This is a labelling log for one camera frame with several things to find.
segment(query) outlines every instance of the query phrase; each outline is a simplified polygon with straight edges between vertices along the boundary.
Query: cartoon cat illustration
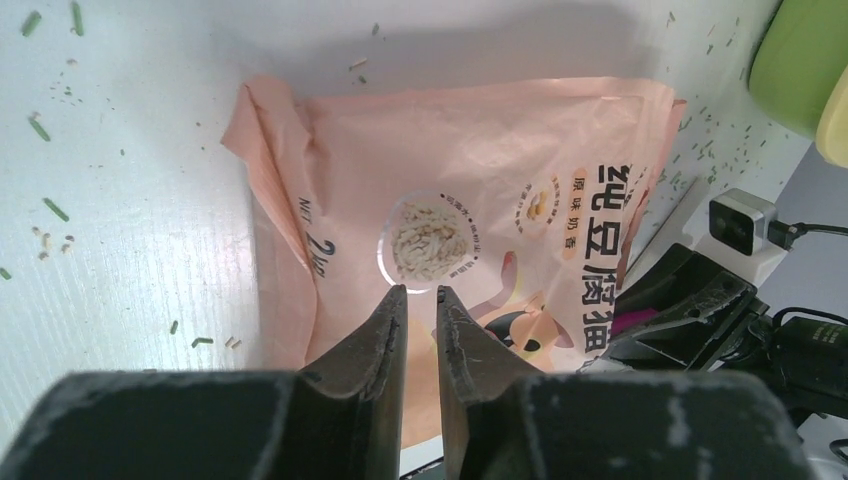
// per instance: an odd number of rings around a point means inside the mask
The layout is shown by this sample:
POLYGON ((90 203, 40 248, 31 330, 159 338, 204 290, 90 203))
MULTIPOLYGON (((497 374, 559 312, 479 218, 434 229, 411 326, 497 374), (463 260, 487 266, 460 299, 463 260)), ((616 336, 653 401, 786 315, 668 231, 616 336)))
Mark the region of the cartoon cat illustration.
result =
POLYGON ((548 353, 554 347, 573 348, 568 332, 545 311, 545 292, 507 304, 518 285, 518 258, 504 255, 501 290, 491 299, 469 309, 474 320, 510 350, 543 370, 553 369, 548 353))

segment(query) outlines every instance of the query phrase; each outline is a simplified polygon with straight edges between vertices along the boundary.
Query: black cable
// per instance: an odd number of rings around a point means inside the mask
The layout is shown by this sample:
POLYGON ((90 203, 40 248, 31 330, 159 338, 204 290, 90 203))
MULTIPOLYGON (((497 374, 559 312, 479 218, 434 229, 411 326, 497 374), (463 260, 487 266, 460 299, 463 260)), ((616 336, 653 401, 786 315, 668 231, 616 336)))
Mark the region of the black cable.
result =
POLYGON ((838 458, 843 465, 848 466, 848 455, 846 455, 845 451, 843 450, 845 447, 848 447, 848 438, 843 438, 830 442, 830 451, 833 452, 834 455, 836 455, 836 458, 838 458))
POLYGON ((795 243, 795 240, 798 240, 810 232, 829 233, 831 235, 843 235, 848 237, 848 228, 846 227, 803 222, 789 225, 776 220, 769 224, 767 236, 771 243, 784 250, 790 250, 792 248, 792 244, 795 243))
POLYGON ((794 227, 797 228, 799 231, 803 232, 801 233, 801 235, 806 235, 810 232, 819 232, 830 233, 831 235, 844 235, 848 237, 848 228, 845 227, 836 227, 834 225, 819 225, 817 223, 796 223, 794 227))
POLYGON ((783 325, 783 317, 785 317, 787 313, 806 313, 807 315, 815 315, 817 317, 833 320, 834 322, 848 326, 848 318, 840 317, 839 315, 822 312, 821 310, 814 310, 812 308, 789 307, 777 312, 774 317, 772 317, 771 326, 773 331, 776 332, 777 329, 783 325))

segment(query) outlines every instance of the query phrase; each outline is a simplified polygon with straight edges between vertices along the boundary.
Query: white surface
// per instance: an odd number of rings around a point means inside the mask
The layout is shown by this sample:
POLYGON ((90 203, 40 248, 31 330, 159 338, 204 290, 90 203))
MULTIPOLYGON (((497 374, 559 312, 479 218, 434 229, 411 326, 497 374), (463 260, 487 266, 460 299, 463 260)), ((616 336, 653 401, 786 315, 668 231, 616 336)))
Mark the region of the white surface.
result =
POLYGON ((80 3, 84 37, 69 31, 67 2, 0 0, 0 266, 14 275, 0 281, 0 445, 70 370, 257 366, 247 189, 217 145, 252 74, 280 75, 302 95, 582 75, 664 81, 690 100, 693 120, 634 253, 682 184, 709 176, 712 164, 716 192, 735 185, 773 200, 809 144, 770 126, 739 79, 778 0, 80 3), (23 38, 33 9, 44 19, 23 38), (362 57, 368 63, 348 72, 362 57), (33 111, 52 142, 30 129, 33 111), (691 146, 710 140, 716 159, 697 160, 691 146), (32 226, 53 234, 47 261, 36 259, 32 226), (77 240, 62 255, 66 234, 77 240), (176 336, 167 333, 173 319, 176 336), (198 335, 216 344, 191 349, 198 335), (230 335, 244 340, 239 350, 223 347, 230 335))

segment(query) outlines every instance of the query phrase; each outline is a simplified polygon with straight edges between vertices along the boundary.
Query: green container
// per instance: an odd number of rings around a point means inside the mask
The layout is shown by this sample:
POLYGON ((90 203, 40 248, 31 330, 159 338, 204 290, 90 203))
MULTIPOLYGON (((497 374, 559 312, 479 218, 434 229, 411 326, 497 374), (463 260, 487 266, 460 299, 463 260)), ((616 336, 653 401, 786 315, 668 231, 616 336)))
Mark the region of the green container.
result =
POLYGON ((814 140, 846 67, 848 0, 784 0, 754 59, 748 88, 768 116, 814 140))

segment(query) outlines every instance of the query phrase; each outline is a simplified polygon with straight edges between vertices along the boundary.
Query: pink bag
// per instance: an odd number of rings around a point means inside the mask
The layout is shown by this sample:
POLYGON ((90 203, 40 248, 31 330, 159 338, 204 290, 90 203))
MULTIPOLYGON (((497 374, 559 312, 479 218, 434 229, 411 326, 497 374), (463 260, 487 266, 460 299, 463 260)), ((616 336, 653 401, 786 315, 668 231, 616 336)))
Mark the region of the pink bag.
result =
POLYGON ((268 367, 301 368, 409 291, 403 444, 440 431, 435 287, 544 370, 609 339, 622 249, 682 116, 649 80, 536 80, 297 103, 242 86, 222 143, 265 215, 257 258, 268 367))

